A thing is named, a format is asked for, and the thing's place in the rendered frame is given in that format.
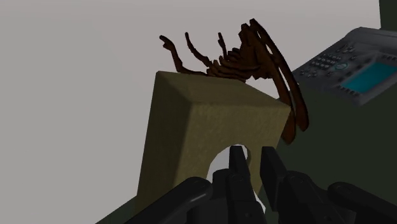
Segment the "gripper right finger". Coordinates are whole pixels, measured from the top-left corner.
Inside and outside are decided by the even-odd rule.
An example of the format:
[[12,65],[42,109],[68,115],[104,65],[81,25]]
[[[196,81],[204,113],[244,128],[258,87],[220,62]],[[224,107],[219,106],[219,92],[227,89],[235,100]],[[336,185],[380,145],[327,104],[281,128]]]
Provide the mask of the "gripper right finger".
[[397,205],[346,182],[324,190],[271,146],[261,149],[260,177],[279,224],[397,224]]

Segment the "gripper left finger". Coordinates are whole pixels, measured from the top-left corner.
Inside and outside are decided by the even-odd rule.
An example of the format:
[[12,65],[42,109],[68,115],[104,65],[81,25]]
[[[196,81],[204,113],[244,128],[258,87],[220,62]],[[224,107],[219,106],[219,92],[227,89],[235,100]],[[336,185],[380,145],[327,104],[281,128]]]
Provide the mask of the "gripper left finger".
[[228,168],[211,182],[187,178],[124,224],[265,224],[243,148],[230,147]]

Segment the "tan arch-shaped block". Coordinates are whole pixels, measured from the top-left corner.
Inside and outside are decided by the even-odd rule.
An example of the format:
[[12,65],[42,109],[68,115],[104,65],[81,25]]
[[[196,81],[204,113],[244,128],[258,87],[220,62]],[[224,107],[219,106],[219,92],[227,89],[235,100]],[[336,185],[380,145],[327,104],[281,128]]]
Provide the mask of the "tan arch-shaped block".
[[259,193],[261,149],[277,146],[289,113],[287,105],[238,80],[157,72],[136,211],[186,178],[206,178],[216,155],[235,144],[248,150]]

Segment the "dark brown skeletal figure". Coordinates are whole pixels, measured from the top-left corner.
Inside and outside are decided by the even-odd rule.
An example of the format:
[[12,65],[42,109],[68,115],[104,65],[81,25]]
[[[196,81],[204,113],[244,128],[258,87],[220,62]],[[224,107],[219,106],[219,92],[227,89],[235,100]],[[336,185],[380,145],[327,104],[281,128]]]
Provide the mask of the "dark brown skeletal figure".
[[163,47],[170,51],[174,66],[178,73],[200,76],[228,78],[245,83],[248,79],[271,79],[279,94],[279,101],[290,107],[281,139],[291,144],[296,137],[296,130],[302,132],[309,127],[309,113],[300,87],[293,76],[284,56],[268,34],[255,20],[240,26],[240,47],[226,49],[222,33],[218,33],[218,44],[222,55],[210,60],[202,55],[193,45],[190,35],[185,33],[188,48],[194,57],[206,66],[206,71],[194,71],[186,68],[178,55],[174,43],[167,37],[160,35]]

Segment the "grey desk phone teal screen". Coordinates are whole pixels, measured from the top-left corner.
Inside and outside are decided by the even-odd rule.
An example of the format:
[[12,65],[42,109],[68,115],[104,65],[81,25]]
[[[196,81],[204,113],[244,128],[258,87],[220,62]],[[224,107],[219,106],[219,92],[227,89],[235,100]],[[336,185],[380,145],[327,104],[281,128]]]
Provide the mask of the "grey desk phone teal screen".
[[293,76],[299,84],[364,105],[397,83],[397,31],[355,28]]

